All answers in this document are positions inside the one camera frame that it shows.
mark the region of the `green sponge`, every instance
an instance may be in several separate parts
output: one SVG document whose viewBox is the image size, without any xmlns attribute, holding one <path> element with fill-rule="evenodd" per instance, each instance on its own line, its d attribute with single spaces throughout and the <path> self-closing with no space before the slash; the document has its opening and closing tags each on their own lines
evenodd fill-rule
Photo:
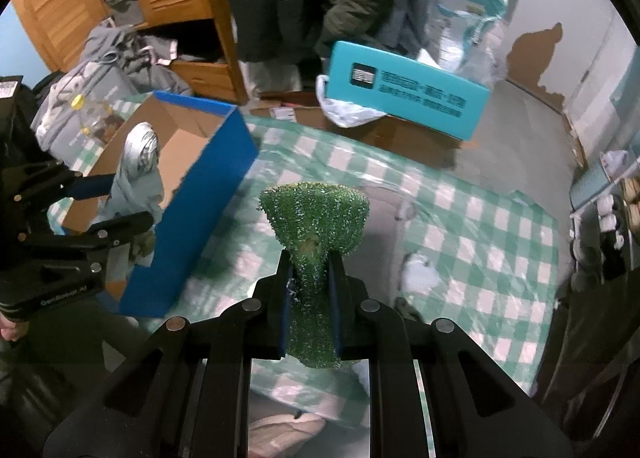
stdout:
<svg viewBox="0 0 640 458">
<path fill-rule="evenodd" d="M 260 205 L 296 269 L 287 353 L 310 368 L 338 366 L 326 258 L 329 250 L 344 256 L 358 245 L 369 215 L 369 199 L 342 185 L 302 182 L 265 189 Z"/>
</svg>

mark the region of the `gray floor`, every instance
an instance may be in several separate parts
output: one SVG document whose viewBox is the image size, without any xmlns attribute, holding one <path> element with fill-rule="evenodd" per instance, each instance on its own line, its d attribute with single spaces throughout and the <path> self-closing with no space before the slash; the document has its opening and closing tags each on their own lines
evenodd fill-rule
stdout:
<svg viewBox="0 0 640 458">
<path fill-rule="evenodd" d="M 501 82 L 482 113 L 471 148 L 458 151 L 451 172 L 501 194 L 519 190 L 558 220 L 560 285 L 571 275 L 569 187 L 574 170 L 575 157 L 561 116 L 516 86 Z M 369 431 L 329 423 L 296 456 L 367 458 Z"/>
</svg>

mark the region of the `teal box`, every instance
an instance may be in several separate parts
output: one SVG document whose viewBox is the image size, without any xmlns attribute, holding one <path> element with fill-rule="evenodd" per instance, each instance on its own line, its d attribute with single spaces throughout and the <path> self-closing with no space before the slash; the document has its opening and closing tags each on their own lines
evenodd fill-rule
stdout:
<svg viewBox="0 0 640 458">
<path fill-rule="evenodd" d="M 394 53 L 339 41 L 326 96 L 354 102 L 469 140 L 491 92 Z"/>
</svg>

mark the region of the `brown wall stain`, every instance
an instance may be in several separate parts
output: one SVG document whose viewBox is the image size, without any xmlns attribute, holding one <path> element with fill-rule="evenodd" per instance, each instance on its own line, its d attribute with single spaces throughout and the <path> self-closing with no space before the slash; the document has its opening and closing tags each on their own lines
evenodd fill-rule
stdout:
<svg viewBox="0 0 640 458">
<path fill-rule="evenodd" d="M 564 108 L 565 96 L 549 93 L 545 86 L 540 86 L 540 77 L 549 68 L 556 45 L 561 40 L 562 23 L 558 22 L 548 30 L 522 34 L 513 43 L 507 56 L 509 79 L 529 90 L 558 112 Z"/>
</svg>

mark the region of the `human hand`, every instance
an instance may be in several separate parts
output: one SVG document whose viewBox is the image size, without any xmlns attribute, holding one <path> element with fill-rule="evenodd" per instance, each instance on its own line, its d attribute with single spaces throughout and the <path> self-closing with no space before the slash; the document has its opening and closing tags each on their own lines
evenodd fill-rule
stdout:
<svg viewBox="0 0 640 458">
<path fill-rule="evenodd" d="M 20 337 L 24 337 L 29 329 L 29 323 L 16 323 L 9 321 L 4 315 L 0 314 L 0 336 L 5 341 L 17 341 Z"/>
</svg>

